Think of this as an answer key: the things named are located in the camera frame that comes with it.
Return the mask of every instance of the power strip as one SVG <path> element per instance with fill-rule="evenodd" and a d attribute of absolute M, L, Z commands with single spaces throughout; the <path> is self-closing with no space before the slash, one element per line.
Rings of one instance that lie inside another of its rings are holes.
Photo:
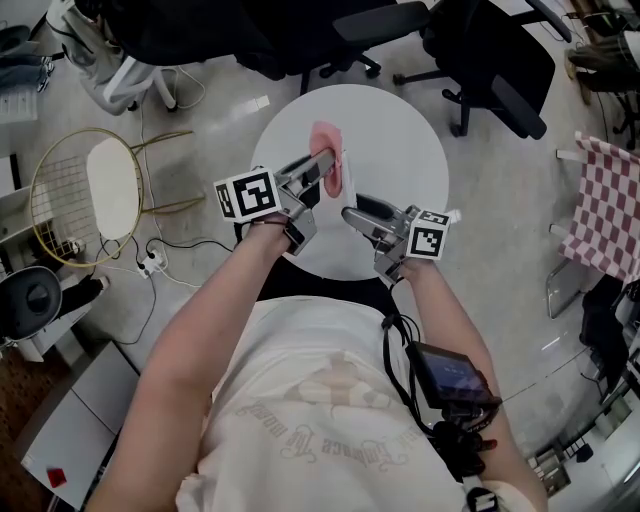
<path fill-rule="evenodd" d="M 161 254 L 156 249 L 152 249 L 151 254 L 153 254 L 153 258 L 151 256 L 147 256 L 142 262 L 142 268 L 138 267 L 138 273 L 144 279 L 154 272 L 160 272 L 164 269 L 165 262 Z"/>

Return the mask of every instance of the concrete floor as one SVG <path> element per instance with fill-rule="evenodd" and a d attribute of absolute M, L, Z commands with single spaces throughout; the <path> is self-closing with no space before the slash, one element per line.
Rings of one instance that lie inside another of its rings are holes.
<path fill-rule="evenodd" d="M 511 13 L 525 10 L 524 2 L 499 4 Z M 559 5 L 549 4 L 562 14 Z M 319 78 L 316 72 L 311 80 L 311 89 L 360 83 L 399 94 L 438 134 L 449 165 L 448 207 L 462 212 L 462 222 L 449 233 L 439 267 L 491 350 L 505 408 L 525 453 L 557 435 L 585 396 L 597 396 L 593 383 L 579 374 L 588 364 L 578 341 L 580 305 L 576 303 L 551 321 L 546 312 L 545 279 L 560 261 L 559 241 L 548 234 L 548 225 L 572 214 L 579 178 L 579 168 L 557 161 L 554 151 L 575 148 L 576 130 L 605 137 L 597 99 L 594 97 L 592 106 L 586 107 L 577 85 L 565 74 L 563 51 L 568 45 L 554 41 L 540 24 L 528 29 L 556 62 L 542 112 L 548 131 L 539 141 L 519 139 L 487 111 L 472 112 L 466 138 L 452 137 L 449 124 L 458 119 L 459 110 L 442 98 L 441 90 L 448 87 L 457 92 L 458 87 L 448 79 L 396 89 L 391 83 L 393 73 L 435 68 L 415 34 L 368 53 L 383 66 L 378 79 L 367 80 L 362 66 L 355 65 L 328 80 Z M 212 237 L 231 246 L 233 231 L 221 221 L 213 182 L 249 170 L 260 134 L 273 116 L 297 97 L 300 78 L 272 82 L 239 66 L 233 57 L 186 69 L 207 86 L 206 97 L 194 109 L 169 114 L 157 92 L 151 90 L 144 102 L 144 137 L 176 129 L 192 129 L 195 133 L 151 146 L 148 164 L 157 203 L 203 192 L 208 199 L 184 214 L 159 217 L 158 222 L 168 241 Z M 192 102 L 198 94 L 197 86 L 180 80 L 181 103 Z M 42 100 L 36 131 L 18 151 L 25 179 L 52 142 L 83 127 L 113 130 L 131 144 L 140 141 L 143 112 L 127 112 L 117 118 L 104 113 L 82 90 L 64 61 L 57 63 Z M 602 100 L 611 133 L 612 122 L 619 121 L 619 114 L 610 98 L 603 96 Z M 136 238 L 145 243 L 152 236 L 157 236 L 153 222 L 143 216 Z M 226 257 L 225 251 L 213 245 L 167 251 L 171 275 L 194 284 L 204 282 Z M 134 245 L 129 244 L 122 258 L 109 265 L 135 270 Z M 112 287 L 98 299 L 84 324 L 121 342 L 135 340 L 151 308 L 150 283 L 116 270 L 103 268 L 98 272 L 109 276 Z M 140 367 L 160 331 L 194 292 L 159 274 L 154 281 L 157 304 L 153 317 L 140 342 L 125 347 Z M 411 313 L 413 304 L 403 285 L 394 294 L 401 305 L 407 304 L 403 309 Z"/>

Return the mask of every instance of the red and white checkered cloth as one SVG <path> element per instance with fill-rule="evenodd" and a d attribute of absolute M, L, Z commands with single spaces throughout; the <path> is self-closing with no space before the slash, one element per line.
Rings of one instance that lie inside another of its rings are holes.
<path fill-rule="evenodd" d="M 624 282 L 640 278 L 640 159 L 576 132 L 587 152 L 580 198 L 560 254 Z"/>

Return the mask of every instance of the white t-shirt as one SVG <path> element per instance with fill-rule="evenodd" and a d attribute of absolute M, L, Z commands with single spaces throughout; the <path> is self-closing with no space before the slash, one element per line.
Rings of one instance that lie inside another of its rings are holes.
<path fill-rule="evenodd" d="M 385 374 L 382 319 L 318 297 L 256 304 L 214 392 L 178 510 L 463 510 L 461 485 Z M 399 337 L 390 345 L 406 386 Z M 534 510 L 512 486 L 487 487 L 502 510 Z"/>

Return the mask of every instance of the gold wire chair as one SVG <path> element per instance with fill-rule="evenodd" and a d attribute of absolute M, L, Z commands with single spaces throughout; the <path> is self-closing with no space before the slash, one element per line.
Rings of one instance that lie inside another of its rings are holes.
<path fill-rule="evenodd" d="M 44 250 L 56 260 L 72 267 L 93 267 L 113 258 L 129 242 L 140 221 L 140 215 L 171 215 L 182 212 L 205 199 L 204 196 L 144 209 L 144 182 L 138 153 L 146 146 L 193 133 L 191 130 L 158 135 L 143 144 L 129 146 L 115 133 L 102 128 L 85 128 L 54 143 L 44 154 L 33 176 L 29 198 L 31 220 L 36 237 Z M 91 149 L 107 139 L 118 141 L 131 157 L 138 188 L 135 221 L 120 238 L 103 240 L 96 221 L 87 174 L 87 157 Z M 94 262 L 69 261 L 92 242 L 114 240 L 118 248 Z"/>

